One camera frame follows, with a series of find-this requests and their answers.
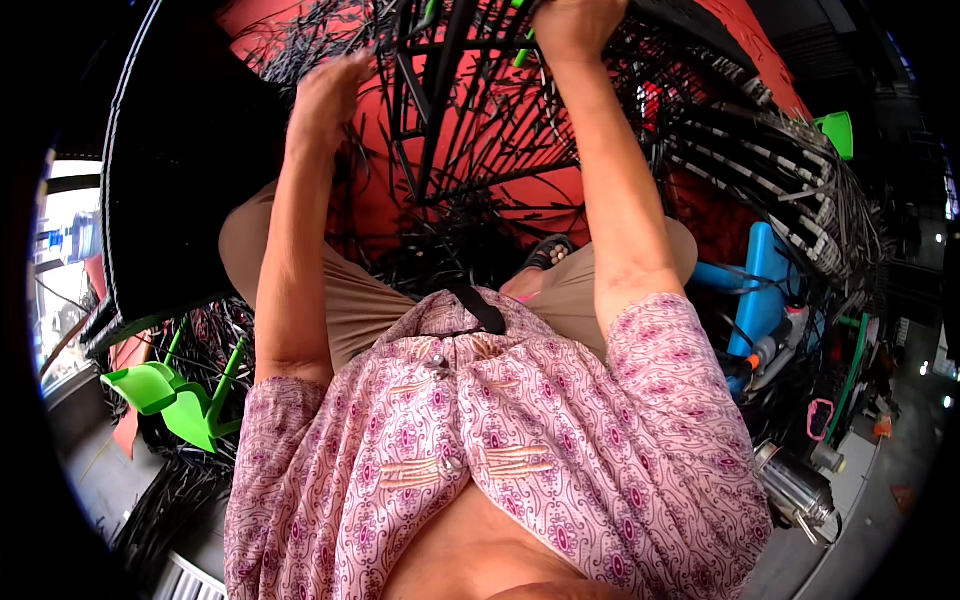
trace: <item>skin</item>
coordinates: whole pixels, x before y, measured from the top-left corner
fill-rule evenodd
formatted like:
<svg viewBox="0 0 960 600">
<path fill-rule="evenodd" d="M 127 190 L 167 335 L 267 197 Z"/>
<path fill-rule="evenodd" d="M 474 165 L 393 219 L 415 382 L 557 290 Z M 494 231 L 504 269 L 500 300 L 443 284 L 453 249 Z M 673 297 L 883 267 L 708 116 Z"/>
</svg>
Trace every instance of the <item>skin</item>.
<svg viewBox="0 0 960 600">
<path fill-rule="evenodd" d="M 660 197 L 616 100 L 600 54 L 627 0 L 552 0 L 534 17 L 537 41 L 576 132 L 596 258 L 596 313 L 604 335 L 631 303 L 682 294 Z M 333 378 L 324 310 L 323 240 L 342 125 L 353 118 L 369 55 L 340 58 L 300 84 L 287 134 L 267 251 L 257 289 L 256 380 Z M 528 269 L 506 293 L 539 290 Z M 382 595 L 400 598 L 619 600 L 586 581 L 472 483 L 415 537 Z"/>
</svg>

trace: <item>black strap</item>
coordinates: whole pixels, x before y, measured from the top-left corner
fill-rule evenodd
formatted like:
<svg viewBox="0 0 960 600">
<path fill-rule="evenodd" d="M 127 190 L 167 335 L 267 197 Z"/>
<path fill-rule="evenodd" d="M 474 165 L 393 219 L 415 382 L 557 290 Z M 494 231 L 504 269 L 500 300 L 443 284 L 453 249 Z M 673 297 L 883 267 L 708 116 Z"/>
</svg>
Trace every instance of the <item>black strap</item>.
<svg viewBox="0 0 960 600">
<path fill-rule="evenodd" d="M 472 329 L 470 331 L 460 331 L 454 334 L 447 334 L 445 337 L 454 335 L 463 335 L 465 333 L 477 333 L 486 331 L 493 335 L 503 335 L 507 331 L 507 322 L 503 320 L 503 315 L 496 306 L 490 306 L 486 303 L 480 292 L 477 292 L 468 285 L 458 285 L 451 287 L 450 292 L 457 297 L 457 300 L 470 311 L 470 314 L 477 318 L 483 329 Z"/>
</svg>

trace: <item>forearm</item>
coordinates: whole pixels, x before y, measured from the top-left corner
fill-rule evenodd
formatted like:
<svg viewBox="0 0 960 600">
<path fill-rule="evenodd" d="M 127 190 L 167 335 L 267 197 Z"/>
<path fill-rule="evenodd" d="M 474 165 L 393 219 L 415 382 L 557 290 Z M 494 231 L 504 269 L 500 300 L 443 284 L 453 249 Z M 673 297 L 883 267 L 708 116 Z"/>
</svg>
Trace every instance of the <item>forearm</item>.
<svg viewBox="0 0 960 600">
<path fill-rule="evenodd" d="M 660 195 L 601 62 L 553 68 L 580 153 L 601 330 L 654 292 L 682 294 Z"/>
<path fill-rule="evenodd" d="M 294 375 L 329 384 L 324 231 L 333 151 L 287 153 L 276 187 L 256 311 L 256 380 Z"/>
</svg>

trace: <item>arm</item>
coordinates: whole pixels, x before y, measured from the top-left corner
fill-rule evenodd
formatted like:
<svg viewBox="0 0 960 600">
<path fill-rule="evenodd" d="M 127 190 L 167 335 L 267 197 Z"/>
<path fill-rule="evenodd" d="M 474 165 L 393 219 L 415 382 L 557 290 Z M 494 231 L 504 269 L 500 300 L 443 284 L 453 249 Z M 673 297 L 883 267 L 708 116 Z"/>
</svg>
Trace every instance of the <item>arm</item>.
<svg viewBox="0 0 960 600">
<path fill-rule="evenodd" d="M 596 256 L 595 304 L 604 337 L 631 303 L 682 295 L 660 194 L 600 53 L 627 0 L 553 0 L 534 17 L 537 40 L 576 131 Z"/>
<path fill-rule="evenodd" d="M 356 111 L 369 55 L 336 59 L 297 89 L 276 186 L 256 311 L 256 381 L 291 375 L 328 385 L 324 232 L 341 125 Z"/>
</svg>

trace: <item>beige pants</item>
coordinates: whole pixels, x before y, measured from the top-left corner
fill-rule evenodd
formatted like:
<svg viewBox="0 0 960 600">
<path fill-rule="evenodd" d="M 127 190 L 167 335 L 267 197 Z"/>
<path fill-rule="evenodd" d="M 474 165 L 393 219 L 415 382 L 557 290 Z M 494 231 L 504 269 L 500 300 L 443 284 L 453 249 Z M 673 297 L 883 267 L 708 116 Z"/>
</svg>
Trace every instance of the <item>beige pants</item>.
<svg viewBox="0 0 960 600">
<path fill-rule="evenodd" d="M 240 296 L 256 310 L 256 286 L 267 250 L 267 232 L 276 181 L 227 217 L 220 231 L 220 256 Z M 697 263 L 697 244 L 680 223 L 666 220 L 681 281 Z M 371 277 L 324 245 L 326 322 L 333 368 L 339 371 L 357 352 L 373 346 L 416 303 Z M 593 245 L 587 244 L 546 272 L 543 289 L 525 305 L 565 338 L 576 340 L 600 360 L 607 343 L 593 308 Z"/>
</svg>

